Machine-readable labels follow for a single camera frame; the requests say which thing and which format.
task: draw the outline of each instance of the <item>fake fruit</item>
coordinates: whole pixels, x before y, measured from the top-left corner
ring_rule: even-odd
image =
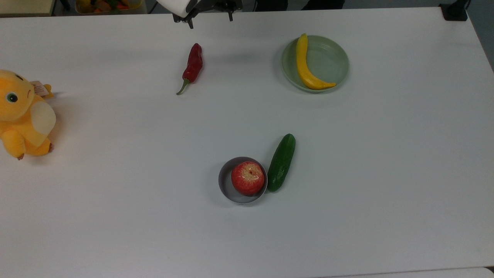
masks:
[[[336,83],[324,82],[321,79],[315,77],[309,70],[307,66],[307,48],[309,45],[309,39],[307,34],[302,34],[297,41],[296,48],[296,64],[298,76],[302,82],[310,89],[322,90],[327,88],[332,88],[336,86]]]
[[[129,9],[124,0],[76,0],[76,8],[80,13],[111,12]]]
[[[254,195],[264,185],[264,174],[257,163],[243,162],[232,170],[233,187],[243,195]]]

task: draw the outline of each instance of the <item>stuffed animal ear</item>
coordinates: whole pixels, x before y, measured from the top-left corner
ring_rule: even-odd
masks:
[[[45,84],[44,87],[48,91],[48,94],[43,96],[43,98],[52,98],[54,97],[53,93],[51,92],[51,85],[50,84]]]

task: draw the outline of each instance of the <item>red apple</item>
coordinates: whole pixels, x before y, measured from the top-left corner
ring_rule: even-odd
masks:
[[[254,195],[264,185],[264,174],[257,163],[246,161],[233,168],[232,183],[241,194]]]

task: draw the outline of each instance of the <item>yellow banana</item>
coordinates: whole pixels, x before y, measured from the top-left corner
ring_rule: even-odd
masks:
[[[302,34],[302,36],[298,38],[296,49],[298,76],[308,88],[313,90],[322,90],[336,86],[336,83],[324,82],[310,72],[309,67],[307,67],[308,43],[307,34]]]

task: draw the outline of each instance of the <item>cucumber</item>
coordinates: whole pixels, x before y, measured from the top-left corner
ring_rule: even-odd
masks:
[[[269,192],[275,192],[280,189],[285,181],[291,159],[293,158],[293,152],[295,152],[295,137],[289,133],[281,139],[271,160],[268,170]]]

